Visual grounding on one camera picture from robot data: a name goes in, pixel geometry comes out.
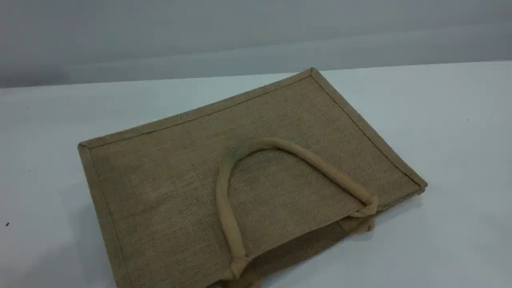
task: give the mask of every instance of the stitched seam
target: stitched seam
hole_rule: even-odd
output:
[[[361,126],[354,120],[354,118],[352,118],[352,116],[347,113],[347,111],[345,111],[345,109],[343,109],[343,107],[338,103],[338,101],[336,101],[336,99],[333,97],[333,95],[331,95],[331,93],[329,93],[329,91],[320,83],[318,82],[318,80],[315,78],[315,73],[318,73],[318,72],[312,72],[311,73],[311,77],[315,80],[315,82],[327,93],[327,95],[329,95],[329,97],[331,97],[331,99],[338,105],[338,107],[345,113],[349,116],[350,120],[352,120],[352,122],[359,128],[359,130],[361,130],[361,132],[366,136],[366,138],[368,138],[368,140],[386,157],[387,160],[389,160],[389,162],[391,162],[398,170],[400,170],[400,172],[402,172],[402,174],[404,174],[405,176],[407,176],[407,178],[409,178],[412,182],[416,183],[418,186],[420,187],[423,187],[420,183],[418,183],[416,180],[414,180],[408,173],[406,173],[402,168],[400,168],[393,160],[391,160],[389,158],[389,156],[381,149],[381,147],[379,145],[377,145],[373,140],[372,138],[370,138],[370,136],[361,128]]]
[[[168,129],[168,128],[171,128],[171,127],[174,127],[174,126],[178,126],[178,125],[181,125],[181,124],[184,124],[184,123],[187,123],[187,122],[191,122],[191,121],[197,120],[197,119],[199,119],[199,118],[203,118],[203,117],[210,116],[210,115],[213,115],[213,114],[215,114],[215,113],[218,113],[218,112],[224,111],[224,110],[226,110],[226,109],[229,109],[229,108],[232,108],[232,107],[237,106],[237,105],[239,105],[239,104],[242,104],[242,103],[244,103],[244,102],[247,102],[247,101],[253,100],[253,99],[257,98],[257,97],[263,96],[263,95],[268,94],[268,93],[270,93],[270,92],[273,92],[273,91],[275,91],[275,90],[278,90],[278,89],[284,88],[284,87],[289,86],[289,85],[291,85],[291,84],[294,84],[294,83],[296,83],[296,82],[298,82],[298,81],[300,81],[300,80],[302,80],[302,79],[304,79],[304,78],[307,78],[307,77],[309,77],[309,76],[311,76],[311,71],[310,71],[310,73],[309,73],[309,74],[304,75],[304,77],[301,77],[301,78],[299,78],[299,79],[296,79],[295,81],[290,82],[290,83],[288,83],[288,84],[286,84],[286,85],[278,86],[278,87],[276,87],[276,88],[274,88],[274,89],[272,89],[272,90],[265,91],[265,92],[263,92],[263,93],[261,93],[261,94],[257,94],[257,95],[255,95],[255,96],[252,96],[252,97],[250,97],[250,98],[248,98],[248,99],[246,99],[246,100],[243,100],[243,101],[241,101],[241,102],[237,102],[237,103],[234,103],[234,104],[232,104],[232,105],[229,105],[228,107],[224,107],[224,108],[222,108],[222,109],[219,109],[219,110],[216,110],[216,111],[212,111],[212,112],[207,113],[207,114],[204,114],[204,115],[199,115],[199,116],[194,117],[194,118],[192,118],[192,119],[187,119],[187,120],[181,121],[181,122],[176,123],[176,124],[173,124],[173,125],[169,125],[169,126],[166,126],[166,127],[163,127],[163,128],[159,128],[159,129],[153,129],[153,130],[151,130],[151,131],[147,131],[147,132],[145,132],[145,133],[137,134],[137,135],[134,135],[134,136],[131,136],[131,137],[122,138],[122,139],[119,139],[119,140],[110,141],[110,142],[108,142],[108,143],[104,143],[104,144],[99,144],[99,145],[94,145],[94,146],[88,146],[87,144],[83,144],[83,145],[84,145],[84,146],[86,146],[86,147],[88,147],[88,148],[102,147],[102,146],[109,145],[109,144],[112,144],[112,143],[116,143],[116,142],[120,142],[120,141],[124,141],[124,140],[128,140],[128,139],[136,138],[136,137],[139,137],[139,136],[143,136],[143,135],[146,135],[146,134],[150,134],[150,133],[158,132],[158,131],[161,131],[161,130],[165,130],[165,129]]]

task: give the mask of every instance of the padded rope handle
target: padded rope handle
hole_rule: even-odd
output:
[[[224,235],[226,237],[226,241],[232,256],[232,262],[230,266],[231,273],[228,273],[225,276],[227,279],[238,279],[242,273],[242,270],[250,261],[250,259],[246,257],[242,235],[240,234],[237,220],[234,216],[231,204],[229,203],[227,193],[229,175],[231,173],[231,169],[238,162],[238,160],[253,152],[265,149],[282,149],[295,154],[313,167],[320,170],[336,184],[347,190],[359,201],[366,204],[365,207],[350,214],[350,216],[365,217],[373,215],[377,211],[378,200],[376,195],[373,195],[365,187],[352,180],[347,174],[338,171],[336,167],[325,162],[322,158],[312,153],[311,151],[306,150],[289,141],[277,138],[260,138],[248,141],[237,147],[235,151],[233,151],[230,156],[222,162],[219,168],[219,176],[217,178],[217,210],[219,212],[219,219],[222,225],[222,230],[224,231]]]

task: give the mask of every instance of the bag handle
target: bag handle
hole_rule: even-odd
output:
[[[238,279],[242,270],[250,262],[250,259],[246,257],[242,235],[240,234],[240,229],[228,198],[227,188],[231,169],[240,159],[258,150],[265,149],[281,149],[295,154],[308,164],[320,170],[336,184],[347,190],[352,196],[366,205],[360,210],[350,214],[350,216],[365,217],[373,215],[377,211],[378,200],[376,195],[356,183],[347,174],[338,171],[336,167],[327,163],[313,152],[289,141],[277,138],[259,138],[248,141],[237,147],[224,159],[219,168],[219,176],[217,177],[217,210],[232,257],[230,272],[226,273],[224,276],[226,280]]]

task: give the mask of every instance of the white backdrop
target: white backdrop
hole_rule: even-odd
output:
[[[323,74],[429,186],[264,287],[509,287],[512,62]],[[0,90],[0,286],[115,286],[80,141],[288,75]]]

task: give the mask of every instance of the burlap fabric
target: burlap fabric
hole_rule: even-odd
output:
[[[219,166],[241,143],[292,142],[362,184],[379,210],[423,181],[316,71],[79,144],[118,287],[206,287],[229,279],[232,256],[216,206]],[[282,150],[231,171],[229,201],[249,266],[238,282],[326,249],[365,204]]]

